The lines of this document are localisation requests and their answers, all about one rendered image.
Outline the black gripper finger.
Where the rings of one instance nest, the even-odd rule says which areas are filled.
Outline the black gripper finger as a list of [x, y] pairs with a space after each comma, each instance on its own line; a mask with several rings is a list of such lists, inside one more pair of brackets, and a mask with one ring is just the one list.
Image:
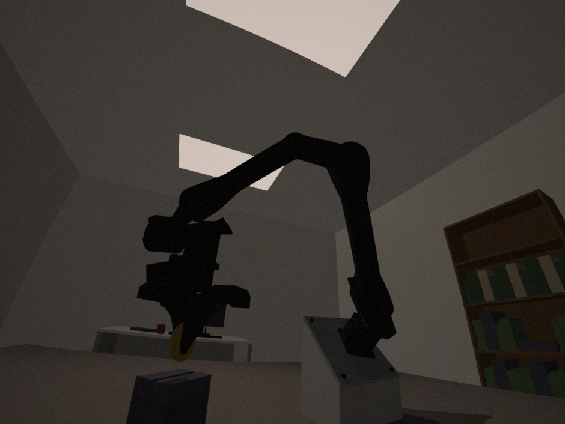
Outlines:
[[183, 313], [183, 308], [181, 305], [173, 304], [173, 303], [160, 303], [163, 306], [171, 317], [171, 323], [174, 329], [180, 324], [184, 322], [185, 315]]
[[190, 349], [193, 341], [201, 331], [201, 328], [209, 320], [214, 312], [218, 309], [208, 308], [204, 306], [182, 304], [183, 313], [185, 315], [179, 354], [186, 354]]

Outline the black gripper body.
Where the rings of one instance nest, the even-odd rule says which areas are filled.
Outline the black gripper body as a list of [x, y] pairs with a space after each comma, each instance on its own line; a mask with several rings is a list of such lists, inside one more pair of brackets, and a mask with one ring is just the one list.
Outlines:
[[[181, 257], [189, 256], [190, 253], [196, 253], [200, 263], [199, 286], [190, 285], [189, 282], [186, 282], [174, 289], [147, 288], [145, 282], [139, 287], [137, 298], [177, 305], [190, 305], [191, 301], [191, 305], [213, 309], [216, 309], [217, 304], [230, 304], [233, 308], [250, 308], [251, 298], [247, 289], [236, 285], [212, 286], [214, 270], [219, 270], [215, 254], [203, 250], [186, 249], [183, 251], [183, 255], [178, 256], [178, 260]], [[201, 294], [197, 294], [197, 292], [201, 292]]]

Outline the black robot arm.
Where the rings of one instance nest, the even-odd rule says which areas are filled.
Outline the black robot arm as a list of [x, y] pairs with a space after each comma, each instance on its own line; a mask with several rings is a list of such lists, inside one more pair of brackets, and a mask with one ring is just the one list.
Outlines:
[[[373, 349], [380, 339], [390, 339], [397, 332], [391, 316], [393, 302], [379, 271], [367, 201], [370, 156], [354, 141], [339, 144], [292, 132], [226, 174], [185, 189], [172, 217], [148, 218], [144, 247], [149, 252], [172, 254], [169, 261], [146, 265], [147, 288], [174, 289], [186, 282], [199, 286], [197, 254], [178, 260], [177, 253], [185, 248], [217, 256], [220, 236], [233, 233], [223, 217], [202, 220], [242, 189], [296, 159], [326, 168], [340, 196], [355, 266], [354, 277], [347, 277], [347, 281], [358, 313], [354, 312], [338, 333], [348, 354], [374, 359]], [[188, 224], [191, 221], [198, 223]]]

